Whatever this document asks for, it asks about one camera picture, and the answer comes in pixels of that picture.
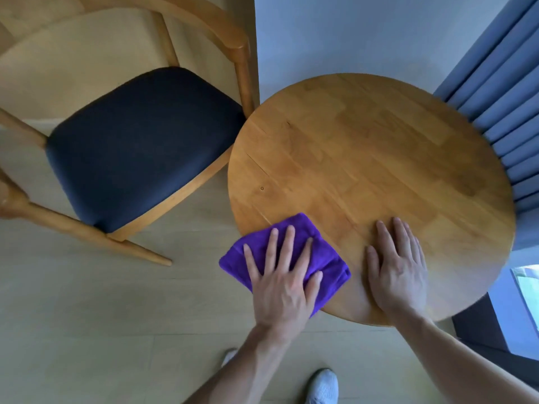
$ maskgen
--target microfiber cloth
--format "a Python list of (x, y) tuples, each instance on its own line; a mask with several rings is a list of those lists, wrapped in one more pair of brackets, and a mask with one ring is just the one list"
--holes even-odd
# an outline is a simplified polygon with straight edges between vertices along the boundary
[(252, 292), (251, 278), (249, 278), (249, 272), (247, 271), (247, 264), (245, 263), (245, 256), (243, 253), (243, 244), (246, 243), (249, 245), (260, 274), (264, 274), (266, 249), (270, 239), (269, 235), (271, 230), (273, 228), (279, 230), (279, 240), (277, 242), (277, 255), (279, 255), (282, 243), (285, 240), (286, 227), (289, 225), (293, 225), (296, 230), (290, 269), (293, 269), (296, 264), (307, 239), (309, 237), (313, 238), (309, 267), (307, 268), (303, 287), (307, 285), (309, 278), (316, 271), (324, 272), (322, 282), (320, 283), (320, 291), (316, 298), (316, 303), (314, 304), (314, 315), (329, 299), (331, 299), (335, 292), (350, 279), (351, 274), (346, 263), (333, 247), (322, 238), (320, 232), (305, 214), (296, 214), (269, 228), (248, 234), (239, 239), (232, 248), (229, 249), (225, 256), (219, 260), (219, 266), (234, 278), (238, 279), (239, 282)]

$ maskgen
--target hand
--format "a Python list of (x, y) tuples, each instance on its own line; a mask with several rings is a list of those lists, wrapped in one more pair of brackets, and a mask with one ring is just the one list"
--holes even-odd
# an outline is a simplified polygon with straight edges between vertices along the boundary
[(374, 247), (367, 248), (369, 283), (374, 300), (392, 321), (400, 314), (424, 316), (427, 301), (425, 255), (408, 224), (399, 218), (394, 218), (393, 223), (395, 241), (385, 224), (376, 222), (382, 268)]
[(273, 228), (266, 251), (264, 275), (260, 275), (249, 246), (243, 246), (253, 284), (254, 318), (258, 326), (265, 327), (284, 342), (292, 341), (305, 328), (309, 316), (313, 313), (322, 280), (322, 271), (318, 271), (310, 278), (305, 291), (303, 290), (312, 238), (307, 240), (294, 269), (290, 271), (294, 235), (294, 227), (288, 226), (279, 263), (275, 267), (279, 230)]

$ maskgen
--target person's left hand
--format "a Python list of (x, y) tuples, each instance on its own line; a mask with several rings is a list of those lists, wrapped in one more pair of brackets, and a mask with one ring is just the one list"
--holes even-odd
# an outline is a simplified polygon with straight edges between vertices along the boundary
[(243, 248), (253, 285), (254, 318), (257, 325), (266, 328), (284, 342), (292, 341), (305, 328), (313, 313), (322, 280), (322, 271), (318, 271), (303, 290), (312, 238), (307, 240), (294, 269), (290, 271), (294, 235), (294, 227), (288, 226), (276, 267), (279, 231), (276, 228), (271, 231), (263, 275), (260, 275), (249, 246), (244, 244)]

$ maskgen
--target wooden tabletop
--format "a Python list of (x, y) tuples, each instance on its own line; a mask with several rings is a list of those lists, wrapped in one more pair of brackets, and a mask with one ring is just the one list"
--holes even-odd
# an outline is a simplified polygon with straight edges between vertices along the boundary
[(291, 85), (241, 129), (229, 196), (242, 235), (304, 212), (352, 271), (324, 311), (387, 325), (364, 258), (374, 223), (399, 216), (428, 265), (428, 314), (452, 316), (481, 298), (515, 234), (511, 186), (481, 134), (412, 85), (333, 74)]

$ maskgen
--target chair seat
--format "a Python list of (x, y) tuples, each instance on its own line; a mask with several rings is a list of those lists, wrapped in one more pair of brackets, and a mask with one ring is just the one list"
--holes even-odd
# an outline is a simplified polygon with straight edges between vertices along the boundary
[(75, 212), (111, 233), (191, 181), (233, 143), (241, 106), (184, 68), (160, 68), (60, 123), (46, 153)]

